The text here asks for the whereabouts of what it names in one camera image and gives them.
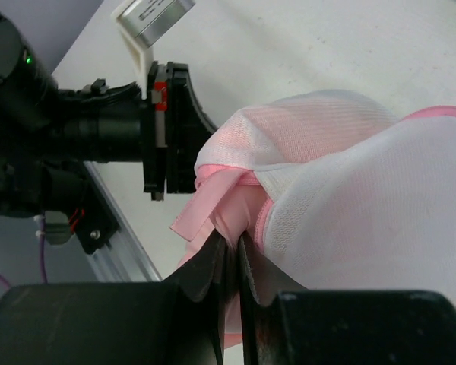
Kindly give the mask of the pink bra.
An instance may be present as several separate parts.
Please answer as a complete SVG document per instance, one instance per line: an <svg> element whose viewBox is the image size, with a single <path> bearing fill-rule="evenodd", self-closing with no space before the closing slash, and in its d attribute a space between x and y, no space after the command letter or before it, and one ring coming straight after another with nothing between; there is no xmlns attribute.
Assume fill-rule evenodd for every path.
<svg viewBox="0 0 456 365"><path fill-rule="evenodd" d="M264 228L272 200L255 173L238 167L207 164L196 171L196 192L176 218L171 230L185 239L184 265L217 231L226 239L230 253L248 233L263 248Z"/></svg>

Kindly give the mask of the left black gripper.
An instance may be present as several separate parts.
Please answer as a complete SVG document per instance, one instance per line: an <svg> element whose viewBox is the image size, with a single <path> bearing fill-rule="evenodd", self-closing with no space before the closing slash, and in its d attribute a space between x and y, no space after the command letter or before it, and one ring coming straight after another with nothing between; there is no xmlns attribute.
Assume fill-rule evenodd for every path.
<svg viewBox="0 0 456 365"><path fill-rule="evenodd" d="M186 64L167 64L166 183L169 194L195 191L195 162L217 130L195 95ZM140 162L145 189L159 189L155 107L136 84L90 92L0 78L0 215L72 215L89 189L81 163Z"/></svg>

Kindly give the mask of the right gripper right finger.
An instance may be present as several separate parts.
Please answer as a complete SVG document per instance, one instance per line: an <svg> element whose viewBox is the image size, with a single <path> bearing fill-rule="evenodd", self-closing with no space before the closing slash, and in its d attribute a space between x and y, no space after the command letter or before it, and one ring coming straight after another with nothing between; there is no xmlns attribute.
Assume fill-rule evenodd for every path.
<svg viewBox="0 0 456 365"><path fill-rule="evenodd" d="M244 362L294 364L293 326L284 311L306 288L265 257L247 233L239 239L238 260Z"/></svg>

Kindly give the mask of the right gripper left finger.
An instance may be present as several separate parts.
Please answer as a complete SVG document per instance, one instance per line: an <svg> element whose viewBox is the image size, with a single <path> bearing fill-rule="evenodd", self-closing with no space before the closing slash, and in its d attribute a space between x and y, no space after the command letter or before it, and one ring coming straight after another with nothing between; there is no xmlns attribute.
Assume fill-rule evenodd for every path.
<svg viewBox="0 0 456 365"><path fill-rule="evenodd" d="M178 293L171 315L165 364L222 364L226 240L214 231L166 281Z"/></svg>

